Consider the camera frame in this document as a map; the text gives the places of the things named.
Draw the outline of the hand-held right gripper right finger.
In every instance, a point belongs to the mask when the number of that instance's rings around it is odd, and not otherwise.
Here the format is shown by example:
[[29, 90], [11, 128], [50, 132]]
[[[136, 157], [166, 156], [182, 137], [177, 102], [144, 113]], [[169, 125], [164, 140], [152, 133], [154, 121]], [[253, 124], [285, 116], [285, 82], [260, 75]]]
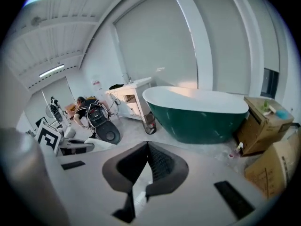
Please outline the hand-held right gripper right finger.
[[229, 226], [265, 202], [255, 186], [217, 160], [156, 142], [148, 149], [153, 183], [141, 226]]

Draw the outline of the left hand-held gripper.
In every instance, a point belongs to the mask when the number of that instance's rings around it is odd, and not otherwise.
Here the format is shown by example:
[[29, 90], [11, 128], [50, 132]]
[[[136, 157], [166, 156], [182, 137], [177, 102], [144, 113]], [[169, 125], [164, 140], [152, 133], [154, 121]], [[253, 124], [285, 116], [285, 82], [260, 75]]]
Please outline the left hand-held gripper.
[[63, 155], [73, 155], [88, 153], [94, 150], [95, 146], [91, 143], [84, 143], [82, 140], [65, 140], [64, 130], [55, 128], [45, 121], [42, 121], [35, 135], [35, 140], [40, 145], [50, 146], [55, 155], [59, 154], [59, 145]]

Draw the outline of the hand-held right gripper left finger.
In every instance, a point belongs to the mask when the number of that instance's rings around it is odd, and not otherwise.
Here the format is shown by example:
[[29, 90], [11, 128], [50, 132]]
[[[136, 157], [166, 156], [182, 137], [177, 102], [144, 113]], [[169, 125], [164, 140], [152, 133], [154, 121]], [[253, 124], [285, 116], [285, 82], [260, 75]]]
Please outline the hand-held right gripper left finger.
[[89, 199], [106, 213], [131, 223], [146, 205], [149, 184], [148, 143], [117, 146], [94, 153], [59, 157], [62, 165], [83, 162], [66, 170]]

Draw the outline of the white oval bath mat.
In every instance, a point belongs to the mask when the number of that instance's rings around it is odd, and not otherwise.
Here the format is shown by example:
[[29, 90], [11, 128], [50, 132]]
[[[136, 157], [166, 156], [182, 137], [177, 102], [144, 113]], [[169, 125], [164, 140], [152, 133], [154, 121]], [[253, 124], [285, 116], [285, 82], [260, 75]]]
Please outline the white oval bath mat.
[[90, 151], [90, 152], [96, 152], [96, 151], [103, 151], [103, 150], [108, 150], [111, 148], [114, 148], [116, 145], [109, 143], [109, 142], [105, 142], [99, 139], [94, 139], [94, 138], [88, 138], [84, 144], [93, 144], [94, 148]]

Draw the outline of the green freestanding bathtub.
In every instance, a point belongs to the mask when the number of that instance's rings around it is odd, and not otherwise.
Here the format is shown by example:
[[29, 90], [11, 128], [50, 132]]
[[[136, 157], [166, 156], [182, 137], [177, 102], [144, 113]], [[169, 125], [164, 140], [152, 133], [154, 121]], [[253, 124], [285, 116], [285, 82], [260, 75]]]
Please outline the green freestanding bathtub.
[[248, 113], [245, 100], [233, 94], [156, 86], [143, 98], [160, 125], [186, 144], [220, 144], [230, 140]]

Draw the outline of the toilet with black seat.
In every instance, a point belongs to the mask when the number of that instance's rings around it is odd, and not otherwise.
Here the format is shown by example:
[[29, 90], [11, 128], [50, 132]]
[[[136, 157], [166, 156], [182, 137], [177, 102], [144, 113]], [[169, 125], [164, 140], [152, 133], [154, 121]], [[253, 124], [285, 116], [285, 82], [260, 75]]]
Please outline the toilet with black seat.
[[105, 142], [117, 145], [121, 140], [121, 135], [117, 127], [111, 122], [106, 121], [95, 129], [97, 137]]

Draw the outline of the standing fan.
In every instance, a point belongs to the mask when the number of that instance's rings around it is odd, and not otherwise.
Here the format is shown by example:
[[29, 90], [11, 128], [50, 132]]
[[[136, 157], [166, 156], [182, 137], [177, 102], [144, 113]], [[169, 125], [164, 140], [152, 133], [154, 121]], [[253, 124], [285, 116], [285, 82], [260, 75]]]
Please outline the standing fan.
[[55, 119], [55, 114], [57, 112], [57, 107], [52, 104], [48, 104], [45, 108], [45, 113], [49, 118]]

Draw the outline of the black mesh wastebasket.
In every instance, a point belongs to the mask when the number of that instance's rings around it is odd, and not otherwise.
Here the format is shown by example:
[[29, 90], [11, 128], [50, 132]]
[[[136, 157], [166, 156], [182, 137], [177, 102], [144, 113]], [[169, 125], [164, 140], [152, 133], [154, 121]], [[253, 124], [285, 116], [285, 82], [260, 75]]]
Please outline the black mesh wastebasket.
[[148, 135], [152, 135], [157, 131], [155, 117], [152, 112], [141, 118], [143, 128]]

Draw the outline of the white vanity cabinet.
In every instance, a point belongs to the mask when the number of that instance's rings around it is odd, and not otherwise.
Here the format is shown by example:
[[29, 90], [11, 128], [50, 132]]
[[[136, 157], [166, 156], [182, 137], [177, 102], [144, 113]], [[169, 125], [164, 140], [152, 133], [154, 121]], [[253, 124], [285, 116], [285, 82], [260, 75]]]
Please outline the white vanity cabinet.
[[134, 81], [117, 89], [105, 92], [111, 110], [117, 116], [141, 120], [151, 110], [143, 98], [143, 92], [151, 87], [151, 77]]

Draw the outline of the long ceiling lamp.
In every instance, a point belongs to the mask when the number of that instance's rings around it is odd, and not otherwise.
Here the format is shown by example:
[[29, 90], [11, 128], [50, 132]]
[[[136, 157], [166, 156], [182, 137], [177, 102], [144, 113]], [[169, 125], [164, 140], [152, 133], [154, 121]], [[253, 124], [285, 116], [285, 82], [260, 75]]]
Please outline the long ceiling lamp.
[[64, 64], [59, 65], [59, 66], [57, 66], [57, 67], [54, 67], [54, 68], [52, 68], [52, 69], [50, 69], [50, 70], [48, 70], [48, 71], [45, 71], [44, 73], [40, 74], [39, 77], [40, 77], [40, 78], [45, 77], [46, 75], [49, 75], [49, 74], [51, 74], [52, 72], [55, 72], [55, 71], [57, 71], [57, 70], [59, 70], [59, 69], [62, 69], [62, 68], [64, 68]]

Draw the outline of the light brown cardboard box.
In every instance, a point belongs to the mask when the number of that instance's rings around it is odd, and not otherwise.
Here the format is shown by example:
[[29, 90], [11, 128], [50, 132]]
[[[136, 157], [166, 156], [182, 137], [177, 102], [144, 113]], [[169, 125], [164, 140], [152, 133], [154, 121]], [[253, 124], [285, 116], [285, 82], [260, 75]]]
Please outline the light brown cardboard box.
[[245, 169], [245, 178], [266, 198], [281, 194], [288, 186], [301, 159], [301, 127], [287, 139], [273, 143]]

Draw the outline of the dark window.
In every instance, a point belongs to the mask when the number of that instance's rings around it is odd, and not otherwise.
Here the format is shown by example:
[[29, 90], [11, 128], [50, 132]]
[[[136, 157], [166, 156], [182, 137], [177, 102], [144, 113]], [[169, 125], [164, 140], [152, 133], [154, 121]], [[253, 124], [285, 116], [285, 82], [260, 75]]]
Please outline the dark window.
[[274, 99], [277, 92], [279, 72], [264, 69], [261, 96]]

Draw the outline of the white long-handled brush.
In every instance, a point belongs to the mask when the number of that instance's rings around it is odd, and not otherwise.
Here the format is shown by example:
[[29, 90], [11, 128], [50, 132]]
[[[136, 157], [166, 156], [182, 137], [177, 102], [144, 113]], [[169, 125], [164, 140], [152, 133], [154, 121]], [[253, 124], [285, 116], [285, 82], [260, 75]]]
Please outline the white long-handled brush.
[[272, 107], [271, 105], [269, 105], [268, 110], [266, 112], [263, 113], [264, 116], [268, 116], [269, 114], [276, 114], [277, 111], [274, 107]]

